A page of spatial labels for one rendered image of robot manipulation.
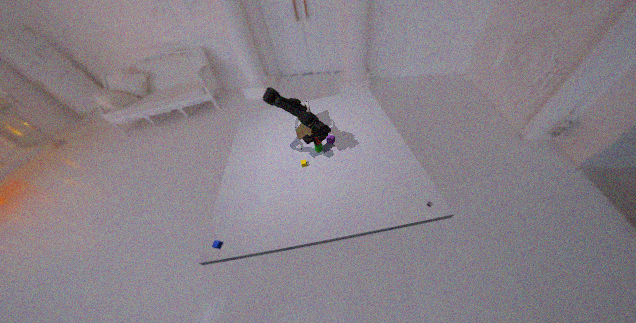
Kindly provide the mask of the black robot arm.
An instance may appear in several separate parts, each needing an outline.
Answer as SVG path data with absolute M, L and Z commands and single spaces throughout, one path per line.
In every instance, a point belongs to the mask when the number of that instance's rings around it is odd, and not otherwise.
M 296 116 L 303 125 L 309 127 L 310 129 L 316 129 L 314 136 L 317 137 L 320 141 L 323 141 L 328 136 L 328 126 L 319 121 L 319 118 L 317 118 L 315 114 L 306 112 L 307 107 L 306 105 L 303 106 L 302 104 L 300 104 L 300 100 L 296 98 L 284 98 L 280 96 L 279 92 L 271 87 L 267 87 L 262 98 L 267 104 L 280 107 L 285 111 L 291 113 L 292 115 Z M 308 126 L 309 124 L 310 126 Z

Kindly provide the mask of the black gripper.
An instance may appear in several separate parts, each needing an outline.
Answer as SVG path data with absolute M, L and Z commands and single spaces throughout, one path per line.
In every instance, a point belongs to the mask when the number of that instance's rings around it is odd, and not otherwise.
M 317 143 L 316 143 L 316 139 L 315 139 L 315 136 L 314 136 L 314 133 L 315 133 L 316 129 L 313 129 L 313 128 L 312 128 L 311 130 L 312 130 L 312 131 L 311 131 L 311 132 L 312 132 L 311 136 L 309 136 L 309 135 L 307 134 L 307 135 L 303 136 L 303 140 L 306 142 L 306 144 L 309 144 L 309 143 L 311 143 L 311 142 L 314 142 L 314 143 L 317 145 Z M 329 132 L 331 132 L 330 127 L 328 127 L 328 133 L 329 133 Z

